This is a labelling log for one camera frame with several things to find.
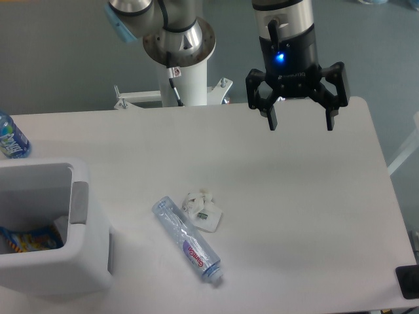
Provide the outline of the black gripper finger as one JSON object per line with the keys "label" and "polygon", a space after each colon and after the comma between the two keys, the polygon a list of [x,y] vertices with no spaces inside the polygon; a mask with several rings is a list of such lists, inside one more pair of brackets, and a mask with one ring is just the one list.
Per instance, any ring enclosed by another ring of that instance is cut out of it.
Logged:
{"label": "black gripper finger", "polygon": [[[245,82],[249,108],[252,110],[258,109],[260,114],[267,118],[270,130],[275,130],[278,125],[278,120],[274,104],[283,92],[282,81],[278,77],[274,77],[258,69],[251,69],[247,74]],[[261,97],[259,92],[259,86],[263,82],[267,83],[271,89],[271,93],[266,98]]]}
{"label": "black gripper finger", "polygon": [[309,76],[308,97],[325,109],[327,130],[332,131],[335,116],[349,104],[349,86],[345,64],[338,61],[330,67],[313,67]]}

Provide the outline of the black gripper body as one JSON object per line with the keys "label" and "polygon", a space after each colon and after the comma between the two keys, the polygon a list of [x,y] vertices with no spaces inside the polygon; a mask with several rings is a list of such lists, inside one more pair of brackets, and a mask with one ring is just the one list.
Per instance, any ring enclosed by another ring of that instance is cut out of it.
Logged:
{"label": "black gripper body", "polygon": [[265,66],[268,99],[318,99],[322,93],[321,67],[313,31],[286,40],[259,38]]}

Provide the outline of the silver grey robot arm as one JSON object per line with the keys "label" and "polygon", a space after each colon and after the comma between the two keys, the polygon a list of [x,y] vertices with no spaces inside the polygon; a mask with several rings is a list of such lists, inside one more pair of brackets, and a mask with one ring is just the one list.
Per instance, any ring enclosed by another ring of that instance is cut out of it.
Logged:
{"label": "silver grey robot arm", "polygon": [[[264,71],[246,77],[247,103],[277,126],[279,98],[310,98],[325,109],[327,129],[349,103],[344,64],[323,68],[318,61],[310,1],[253,1]],[[196,1],[108,1],[105,14],[124,42],[141,40],[157,64],[165,107],[209,104],[207,61],[216,38],[197,13]]]}

